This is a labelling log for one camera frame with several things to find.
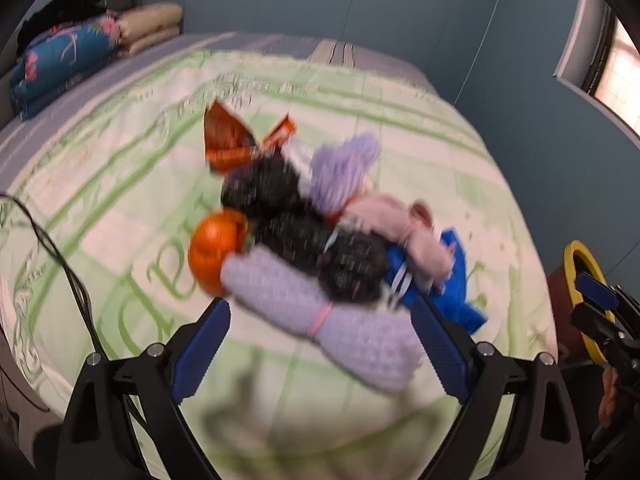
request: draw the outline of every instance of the green and white bedspread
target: green and white bedspread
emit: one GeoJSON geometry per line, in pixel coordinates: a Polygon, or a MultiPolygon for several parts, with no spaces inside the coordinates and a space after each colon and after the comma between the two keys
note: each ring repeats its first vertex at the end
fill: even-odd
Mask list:
{"type": "MultiPolygon", "coordinates": [[[[110,358],[166,341],[209,304],[191,276],[191,232],[219,205],[204,161],[205,106],[222,99],[263,136],[285,113],[316,147],[375,133],[376,189],[425,199],[464,244],[475,335],[501,352],[556,354],[545,275],[524,219],[478,133],[446,102],[402,80],[286,57],[194,50],[113,88],[68,121],[12,188],[86,283],[110,358]]],[[[92,346],[64,272],[24,216],[0,211],[1,322],[34,389],[64,413],[92,346]]],[[[458,405],[425,360],[400,396],[374,392],[308,342],[232,304],[231,330],[182,412],[225,479],[416,478],[458,405]]],[[[478,475],[509,414],[505,400],[478,475]]],[[[153,474],[165,478],[138,432],[153,474]]]]}

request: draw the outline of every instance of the blue gripper pad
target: blue gripper pad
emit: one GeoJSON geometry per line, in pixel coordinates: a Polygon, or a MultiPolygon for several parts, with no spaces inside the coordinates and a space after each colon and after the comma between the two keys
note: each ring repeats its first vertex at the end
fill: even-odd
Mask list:
{"type": "Polygon", "coordinates": [[[174,365],[171,397],[177,405],[195,395],[230,325],[229,304],[218,300],[174,365]]]}
{"type": "Polygon", "coordinates": [[[578,274],[575,279],[575,288],[602,310],[618,309],[618,295],[586,272],[578,274]]]}
{"type": "Polygon", "coordinates": [[[468,370],[458,348],[423,297],[415,299],[410,311],[415,333],[427,352],[444,391],[447,395],[456,397],[460,404],[465,404],[469,398],[468,370]]]}

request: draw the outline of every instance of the pink fabric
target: pink fabric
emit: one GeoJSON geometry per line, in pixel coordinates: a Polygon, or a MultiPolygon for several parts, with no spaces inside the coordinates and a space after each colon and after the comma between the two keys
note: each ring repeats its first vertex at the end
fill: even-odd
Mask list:
{"type": "Polygon", "coordinates": [[[451,275],[451,250],[433,235],[431,216],[423,203],[407,207],[392,196],[372,193],[352,201],[344,214],[404,246],[416,266],[437,283],[451,275]]]}
{"type": "Polygon", "coordinates": [[[36,71],[36,61],[38,60],[38,54],[30,52],[27,54],[27,59],[24,63],[24,80],[34,81],[38,75],[36,71]]]}
{"type": "Polygon", "coordinates": [[[320,312],[318,312],[318,315],[311,323],[309,330],[306,331],[306,335],[308,336],[309,339],[313,339],[316,337],[318,330],[320,330],[320,327],[324,323],[324,320],[329,315],[333,307],[334,307],[333,303],[327,303],[324,307],[322,307],[320,312]]]}

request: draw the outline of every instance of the window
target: window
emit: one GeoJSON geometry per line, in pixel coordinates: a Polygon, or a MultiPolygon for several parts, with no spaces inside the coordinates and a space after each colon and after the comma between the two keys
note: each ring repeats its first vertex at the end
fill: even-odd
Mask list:
{"type": "Polygon", "coordinates": [[[618,20],[593,95],[640,134],[640,54],[618,20]]]}

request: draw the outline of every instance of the blue floral pillow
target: blue floral pillow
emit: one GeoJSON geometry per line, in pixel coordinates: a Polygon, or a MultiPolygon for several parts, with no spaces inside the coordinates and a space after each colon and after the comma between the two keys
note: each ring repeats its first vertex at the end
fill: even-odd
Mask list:
{"type": "Polygon", "coordinates": [[[47,90],[44,94],[30,101],[16,100],[15,96],[11,95],[10,97],[12,98],[14,113],[18,115],[21,120],[35,117],[43,108],[49,106],[53,101],[65,92],[71,90],[79,82],[84,81],[84,79],[92,76],[96,72],[100,72],[100,70],[106,67],[110,61],[111,59],[109,57],[105,57],[82,72],[75,72],[68,80],[54,86],[51,90],[47,90]]]}
{"type": "Polygon", "coordinates": [[[118,45],[120,28],[113,16],[104,14],[60,30],[47,31],[32,43],[10,77],[14,104],[37,99],[90,70],[118,45]]]}

